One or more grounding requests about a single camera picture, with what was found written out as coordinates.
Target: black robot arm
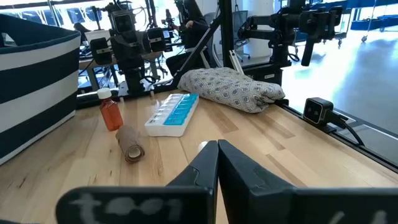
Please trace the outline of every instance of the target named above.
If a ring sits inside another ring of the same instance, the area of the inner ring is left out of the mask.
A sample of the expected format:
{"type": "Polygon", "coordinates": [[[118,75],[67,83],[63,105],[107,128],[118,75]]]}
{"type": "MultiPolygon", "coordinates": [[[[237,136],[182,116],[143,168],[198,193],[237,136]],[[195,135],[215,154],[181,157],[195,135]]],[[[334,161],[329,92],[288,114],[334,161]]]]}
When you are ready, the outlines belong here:
{"type": "Polygon", "coordinates": [[[302,8],[282,8],[270,16],[251,16],[238,31],[240,39],[269,40],[269,47],[276,48],[292,45],[295,39],[294,29],[308,34],[302,59],[303,66],[309,66],[313,45],[322,39],[331,40],[335,36],[335,26],[340,24],[343,7],[337,6],[326,12],[325,8],[305,11],[302,8]],[[258,30],[258,25],[268,25],[274,30],[258,30]]]}

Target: black and white striped fabric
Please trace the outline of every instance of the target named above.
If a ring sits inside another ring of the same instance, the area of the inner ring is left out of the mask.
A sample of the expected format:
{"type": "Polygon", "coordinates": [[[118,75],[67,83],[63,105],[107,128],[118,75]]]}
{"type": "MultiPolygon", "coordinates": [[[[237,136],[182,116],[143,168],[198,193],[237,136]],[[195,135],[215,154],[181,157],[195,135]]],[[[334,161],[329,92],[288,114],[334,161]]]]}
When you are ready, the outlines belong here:
{"type": "Polygon", "coordinates": [[[0,165],[75,114],[80,33],[0,15],[0,165]]]}

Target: white pill organizer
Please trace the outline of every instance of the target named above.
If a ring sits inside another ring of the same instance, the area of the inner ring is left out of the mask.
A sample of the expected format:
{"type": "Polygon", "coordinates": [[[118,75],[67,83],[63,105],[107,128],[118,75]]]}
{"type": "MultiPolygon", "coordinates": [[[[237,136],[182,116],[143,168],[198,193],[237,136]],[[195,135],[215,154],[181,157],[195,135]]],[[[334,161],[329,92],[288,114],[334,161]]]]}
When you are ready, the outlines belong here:
{"type": "Polygon", "coordinates": [[[198,102],[198,94],[170,94],[145,123],[148,135],[182,136],[198,102]]]}

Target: wooden table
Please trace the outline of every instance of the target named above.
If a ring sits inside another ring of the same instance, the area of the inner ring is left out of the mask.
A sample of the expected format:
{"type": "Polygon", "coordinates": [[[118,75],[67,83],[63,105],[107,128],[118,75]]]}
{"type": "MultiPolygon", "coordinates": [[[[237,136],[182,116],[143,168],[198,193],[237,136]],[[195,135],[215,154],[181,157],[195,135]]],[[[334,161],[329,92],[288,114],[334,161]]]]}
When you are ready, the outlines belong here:
{"type": "MultiPolygon", "coordinates": [[[[248,114],[200,99],[185,134],[152,138],[144,123],[169,93],[120,103],[124,123],[139,130],[146,155],[127,164],[98,107],[76,116],[0,167],[0,219],[55,223],[54,207],[68,190],[87,185],[165,185],[210,139],[227,139],[298,187],[396,187],[398,175],[271,106],[248,114]]],[[[221,192],[217,222],[227,223],[221,192]]]]}

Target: patterned pillow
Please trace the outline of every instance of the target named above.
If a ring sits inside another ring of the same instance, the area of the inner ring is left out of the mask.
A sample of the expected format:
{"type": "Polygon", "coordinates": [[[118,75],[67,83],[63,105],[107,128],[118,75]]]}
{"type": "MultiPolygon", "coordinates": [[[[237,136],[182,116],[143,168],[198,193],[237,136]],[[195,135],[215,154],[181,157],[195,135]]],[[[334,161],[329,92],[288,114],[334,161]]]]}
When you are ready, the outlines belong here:
{"type": "Polygon", "coordinates": [[[248,113],[264,111],[268,103],[285,97],[278,84],[254,81],[231,68],[190,70],[178,88],[248,113]]]}

